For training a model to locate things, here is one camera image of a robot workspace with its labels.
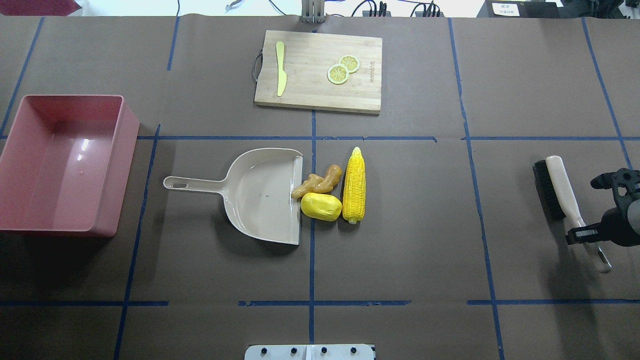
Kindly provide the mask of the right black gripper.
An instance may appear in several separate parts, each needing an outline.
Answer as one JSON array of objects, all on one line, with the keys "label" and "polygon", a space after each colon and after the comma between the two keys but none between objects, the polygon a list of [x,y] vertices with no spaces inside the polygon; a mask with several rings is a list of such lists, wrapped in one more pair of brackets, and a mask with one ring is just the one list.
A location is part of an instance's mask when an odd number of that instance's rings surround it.
[{"label": "right black gripper", "polygon": [[631,248],[640,244],[640,201],[634,200],[623,214],[622,210],[612,208],[605,212],[598,226],[570,228],[566,234],[566,243],[592,244],[600,241],[612,242],[617,246]]}]

